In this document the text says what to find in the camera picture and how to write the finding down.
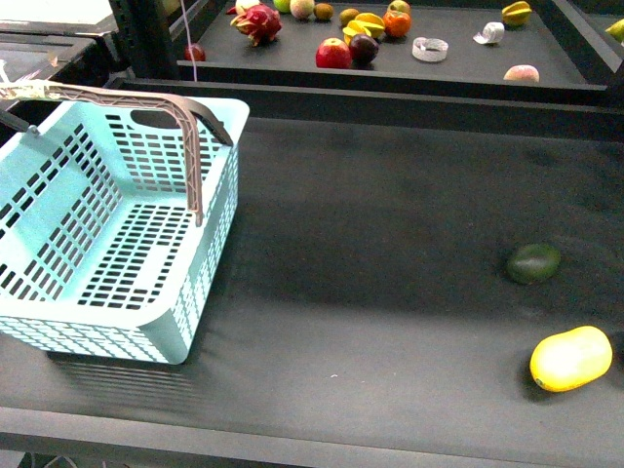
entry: upper shelf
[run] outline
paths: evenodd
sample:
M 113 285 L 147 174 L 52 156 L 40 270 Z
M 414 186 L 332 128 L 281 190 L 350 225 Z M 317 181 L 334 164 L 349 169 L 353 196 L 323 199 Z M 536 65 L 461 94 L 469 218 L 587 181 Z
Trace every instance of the upper shelf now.
M 252 47 L 245 35 L 230 26 L 225 12 L 233 2 L 209 2 L 213 18 L 199 42 L 207 61 L 198 65 L 200 81 L 279 85 L 349 91 L 378 91 L 463 98 L 497 98 L 559 103 L 605 102 L 621 63 L 614 62 L 606 42 L 593 41 L 587 24 L 566 0 L 535 0 L 529 22 L 505 32 L 496 46 L 483 46 L 472 37 L 490 21 L 501 21 L 501 7 L 512 2 L 468 0 L 411 2 L 412 28 L 405 39 L 380 37 L 377 58 L 366 68 L 328 70 L 314 60 L 319 44 L 342 37 L 338 13 L 355 7 L 383 15 L 386 2 L 332 3 L 330 22 L 297 20 L 282 15 L 283 28 L 272 44 Z M 424 63 L 411 55 L 415 37 L 448 42 L 448 57 Z M 193 79 L 192 64 L 179 61 L 183 79 Z M 532 64 L 539 84 L 504 81 L 508 68 Z

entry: yellow fruit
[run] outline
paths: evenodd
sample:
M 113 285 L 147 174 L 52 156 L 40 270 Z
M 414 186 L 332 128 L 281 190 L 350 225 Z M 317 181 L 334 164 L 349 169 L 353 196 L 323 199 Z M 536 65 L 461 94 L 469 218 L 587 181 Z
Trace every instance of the yellow fruit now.
M 624 19 L 621 19 L 618 22 L 615 22 L 611 26 L 609 26 L 604 32 L 613 36 L 617 42 L 624 41 Z
M 379 24 L 375 24 L 374 22 L 359 21 L 358 19 L 349 21 L 349 23 L 351 22 L 356 22 L 361 27 L 364 27 L 365 29 L 370 31 L 370 37 L 372 37 L 373 39 L 376 39 L 377 37 L 379 37 L 385 29 L 385 26 L 380 26 Z
M 606 335 L 585 326 L 543 339 L 533 350 L 530 373 L 550 392 L 566 392 L 604 375 L 613 350 Z
M 360 13 L 359 15 L 354 17 L 354 20 L 355 21 L 372 22 L 373 24 L 377 24 L 377 25 L 379 25 L 381 27 L 384 26 L 383 18 L 382 17 L 378 17 L 374 13 Z
M 342 32 L 344 33 L 344 42 L 347 43 L 347 46 L 351 44 L 351 39 L 356 34 L 366 34 L 367 36 L 371 36 L 371 32 L 357 21 L 349 21 L 347 26 L 342 29 Z
M 532 10 L 527 2 L 512 3 L 503 8 L 503 22 L 509 26 L 522 26 L 528 21 Z
M 373 39 L 379 37 L 386 28 L 383 19 L 373 13 L 360 13 L 355 17 L 355 21 L 358 21 L 363 27 L 368 29 L 370 37 Z
M 359 14 L 360 12 L 358 12 L 355 8 L 347 8 L 346 10 L 342 10 L 339 16 L 340 25 L 342 27 L 346 26 L 350 20 L 354 20 L 355 17 Z

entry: dragon fruit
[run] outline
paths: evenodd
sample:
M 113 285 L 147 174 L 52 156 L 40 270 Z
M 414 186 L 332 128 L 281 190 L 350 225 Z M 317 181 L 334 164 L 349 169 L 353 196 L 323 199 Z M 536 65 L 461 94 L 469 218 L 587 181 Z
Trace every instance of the dragon fruit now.
M 253 46 L 260 42 L 272 42 L 278 31 L 282 29 L 280 14 L 263 4 L 254 5 L 230 23 L 241 33 L 247 34 L 252 40 Z

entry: white object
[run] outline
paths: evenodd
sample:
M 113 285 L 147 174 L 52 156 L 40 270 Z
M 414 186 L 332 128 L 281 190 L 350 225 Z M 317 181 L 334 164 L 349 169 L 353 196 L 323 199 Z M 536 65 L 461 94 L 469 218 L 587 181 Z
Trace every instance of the white object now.
M 427 39 L 426 37 L 416 37 L 413 40 L 411 54 L 419 60 L 436 62 L 447 57 L 449 44 L 442 39 Z
M 505 35 L 505 26 L 502 22 L 489 22 L 483 32 L 475 34 L 473 39 L 481 45 L 498 44 Z
M 112 15 L 107 0 L 3 0 L 0 23 L 16 21 L 98 24 Z

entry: toy fruit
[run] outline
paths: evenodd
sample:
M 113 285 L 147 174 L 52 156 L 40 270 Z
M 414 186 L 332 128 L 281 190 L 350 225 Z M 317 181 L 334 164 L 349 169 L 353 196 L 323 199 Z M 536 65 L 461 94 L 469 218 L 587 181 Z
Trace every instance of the toy fruit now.
M 349 68 L 351 66 L 349 46 L 335 37 L 326 39 L 316 51 L 316 66 L 319 68 Z
M 387 11 L 383 16 L 385 32 L 390 37 L 403 37 L 410 31 L 411 16 L 403 12 Z
M 604 375 L 613 350 L 606 335 L 584 326 L 543 339 L 530 357 L 535 383 L 550 392 L 566 392 Z
M 236 16 L 230 24 L 241 33 L 247 34 L 254 47 L 260 42 L 274 41 L 278 31 L 282 29 L 280 14 L 262 4 L 250 7 Z
M 548 244 L 529 244 L 517 249 L 507 260 L 507 274 L 521 285 L 542 283 L 552 277 L 562 255 Z
M 298 20 L 307 20 L 314 13 L 314 0 L 291 0 L 291 14 Z
M 273 0 L 273 6 L 280 13 L 291 12 L 291 0 Z
M 508 26 L 522 26 L 528 21 L 532 10 L 527 2 L 512 3 L 503 8 L 503 22 Z
M 507 70 L 503 80 L 539 83 L 539 71 L 532 65 L 515 65 Z
M 340 25 L 342 27 L 346 26 L 349 21 L 354 20 L 355 17 L 359 14 L 360 12 L 358 12 L 355 8 L 347 8 L 346 10 L 342 10 L 339 16 Z
M 610 34 L 617 42 L 624 41 L 624 19 L 615 22 L 609 26 L 604 32 Z
M 344 34 L 344 42 L 347 46 L 351 43 L 351 39 L 356 34 L 371 36 L 371 32 L 355 20 L 349 21 L 347 26 L 342 28 L 342 33 Z
M 410 4 L 404 0 L 394 0 L 393 2 L 390 2 L 388 10 L 391 12 L 407 13 L 408 15 L 411 12 Z
M 202 46 L 197 43 L 193 43 L 190 46 L 184 48 L 184 59 L 195 61 L 206 61 L 206 51 Z
M 366 34 L 356 34 L 349 43 L 351 59 L 358 65 L 367 65 L 377 57 L 379 44 Z
M 317 3 L 314 6 L 314 16 L 320 21 L 329 21 L 333 16 L 333 6 L 329 3 Z
M 370 31 L 370 37 L 373 39 L 376 39 L 383 34 L 386 27 L 383 19 L 373 13 L 360 13 L 353 19 L 353 21 L 357 21 L 360 26 L 363 26 Z

